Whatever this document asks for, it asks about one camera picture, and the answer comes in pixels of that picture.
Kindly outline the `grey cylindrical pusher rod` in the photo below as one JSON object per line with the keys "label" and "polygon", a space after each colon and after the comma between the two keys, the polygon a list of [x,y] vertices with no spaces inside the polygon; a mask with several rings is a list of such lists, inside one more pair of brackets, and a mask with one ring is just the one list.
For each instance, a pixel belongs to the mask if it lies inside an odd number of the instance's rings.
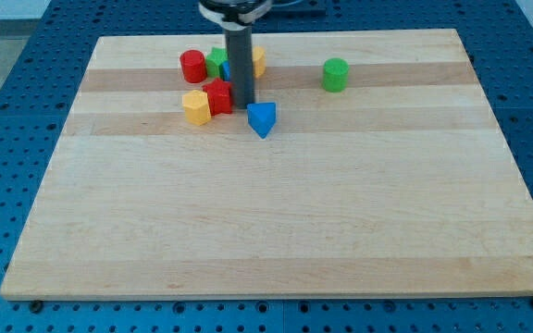
{"label": "grey cylindrical pusher rod", "polygon": [[252,27],[239,31],[225,30],[233,103],[246,109],[255,100]]}

